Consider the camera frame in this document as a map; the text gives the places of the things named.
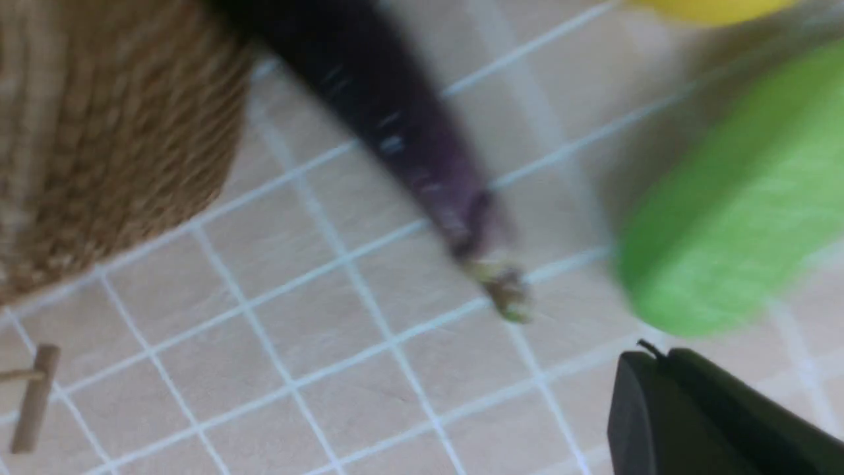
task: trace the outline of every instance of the tile floor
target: tile floor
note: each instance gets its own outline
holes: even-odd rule
[[[844,255],[710,341],[644,328],[609,270],[643,191],[834,37],[833,3],[713,31],[596,0],[382,1],[515,216],[537,321],[500,322],[349,134],[257,74],[219,203],[0,319],[4,365],[64,351],[37,455],[0,473],[609,475],[614,359],[640,336],[844,435]],[[21,390],[0,387],[0,440]]]

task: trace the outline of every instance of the yellow fruit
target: yellow fruit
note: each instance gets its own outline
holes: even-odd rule
[[[721,26],[756,19],[798,0],[633,0],[659,13],[700,25]]]

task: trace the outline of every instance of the eggplant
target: eggplant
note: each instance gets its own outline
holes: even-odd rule
[[[502,316],[528,318],[514,232],[403,38],[369,0],[209,0],[278,54],[414,196]]]

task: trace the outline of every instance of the wicker basket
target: wicker basket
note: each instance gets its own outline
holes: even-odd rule
[[[251,65],[201,0],[0,0],[0,303],[204,209]]]

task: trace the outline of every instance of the wooden stick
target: wooden stick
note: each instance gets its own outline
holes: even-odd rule
[[[50,389],[58,367],[59,349],[54,345],[39,345],[35,354],[34,372],[42,373],[40,379],[31,379],[26,387],[24,403],[20,408],[18,427],[14,430],[12,453],[29,453],[35,449],[38,434],[44,423],[44,413],[50,401]]]
[[[34,369],[15,369],[14,371],[3,371],[0,373],[0,384],[10,381],[40,381],[45,374]]]

